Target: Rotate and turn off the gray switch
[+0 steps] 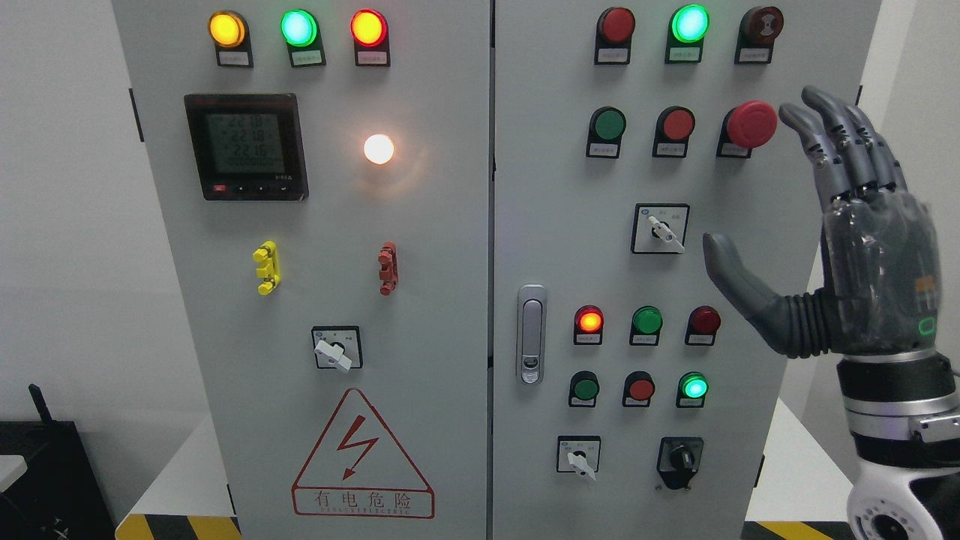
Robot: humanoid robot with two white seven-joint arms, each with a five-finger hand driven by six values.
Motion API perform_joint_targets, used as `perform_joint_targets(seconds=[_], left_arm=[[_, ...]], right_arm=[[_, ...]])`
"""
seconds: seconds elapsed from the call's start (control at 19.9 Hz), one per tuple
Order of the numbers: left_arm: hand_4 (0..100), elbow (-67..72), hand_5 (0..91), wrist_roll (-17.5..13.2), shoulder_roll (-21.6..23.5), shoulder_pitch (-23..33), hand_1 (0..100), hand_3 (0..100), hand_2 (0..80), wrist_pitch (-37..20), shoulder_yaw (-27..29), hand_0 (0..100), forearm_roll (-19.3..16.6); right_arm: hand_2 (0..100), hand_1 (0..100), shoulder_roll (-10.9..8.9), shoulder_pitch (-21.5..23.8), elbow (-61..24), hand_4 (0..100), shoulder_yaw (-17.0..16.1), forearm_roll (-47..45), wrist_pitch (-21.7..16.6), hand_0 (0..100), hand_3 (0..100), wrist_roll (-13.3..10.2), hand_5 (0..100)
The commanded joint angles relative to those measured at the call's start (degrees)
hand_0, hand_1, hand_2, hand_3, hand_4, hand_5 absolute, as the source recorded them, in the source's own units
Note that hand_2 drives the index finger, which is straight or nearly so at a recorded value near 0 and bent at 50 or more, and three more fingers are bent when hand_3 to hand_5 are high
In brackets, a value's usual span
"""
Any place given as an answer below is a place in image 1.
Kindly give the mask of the gray robotic hand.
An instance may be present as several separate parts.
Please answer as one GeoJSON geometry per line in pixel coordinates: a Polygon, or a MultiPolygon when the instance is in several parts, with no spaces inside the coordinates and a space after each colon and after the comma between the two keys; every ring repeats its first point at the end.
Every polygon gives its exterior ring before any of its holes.
{"type": "Polygon", "coordinates": [[[859,107],[807,85],[783,103],[810,160],[822,209],[823,286],[781,296],[742,263],[724,235],[703,235],[706,272],[770,348],[790,359],[820,353],[926,351],[941,300],[937,235],[901,164],[859,107]]]}

